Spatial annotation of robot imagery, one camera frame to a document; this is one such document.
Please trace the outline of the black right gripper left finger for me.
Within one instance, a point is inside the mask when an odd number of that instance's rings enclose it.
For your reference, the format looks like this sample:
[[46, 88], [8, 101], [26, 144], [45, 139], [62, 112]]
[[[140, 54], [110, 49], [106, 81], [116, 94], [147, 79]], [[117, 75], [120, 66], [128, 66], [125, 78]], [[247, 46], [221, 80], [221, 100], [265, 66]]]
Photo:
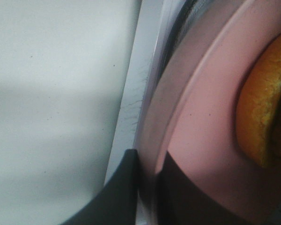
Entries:
[[134, 225], [139, 181], [139, 159], [135, 149], [122, 160], [100, 193], [65, 225]]

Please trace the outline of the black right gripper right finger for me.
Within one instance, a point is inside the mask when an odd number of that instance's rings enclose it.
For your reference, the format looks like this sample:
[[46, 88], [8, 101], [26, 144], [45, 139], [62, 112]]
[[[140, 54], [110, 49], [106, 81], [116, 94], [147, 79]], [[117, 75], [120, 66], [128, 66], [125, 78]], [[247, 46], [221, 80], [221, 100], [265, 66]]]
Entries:
[[167, 153], [159, 178], [161, 225], [281, 225], [281, 164], [196, 154], [179, 165]]

